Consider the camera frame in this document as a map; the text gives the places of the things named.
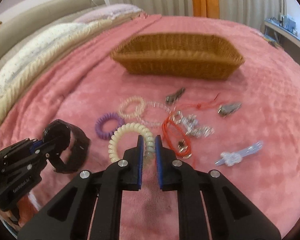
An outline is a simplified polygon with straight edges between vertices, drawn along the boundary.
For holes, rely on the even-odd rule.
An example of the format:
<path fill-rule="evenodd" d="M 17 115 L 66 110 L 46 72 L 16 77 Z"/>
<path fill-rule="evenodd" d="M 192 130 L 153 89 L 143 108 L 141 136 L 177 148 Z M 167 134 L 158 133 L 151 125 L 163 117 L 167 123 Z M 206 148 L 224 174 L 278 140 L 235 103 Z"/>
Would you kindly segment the left hand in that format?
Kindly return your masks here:
<path fill-rule="evenodd" d="M 13 214 L 11 211 L 4 212 L 0 210 L 0 219 L 5 221 L 16 232 L 19 232 L 20 229 L 38 212 L 41 205 L 37 202 L 36 197 L 32 193 L 29 193 L 17 202 L 17 208 L 20 216 L 17 222 L 12 222 Z"/>

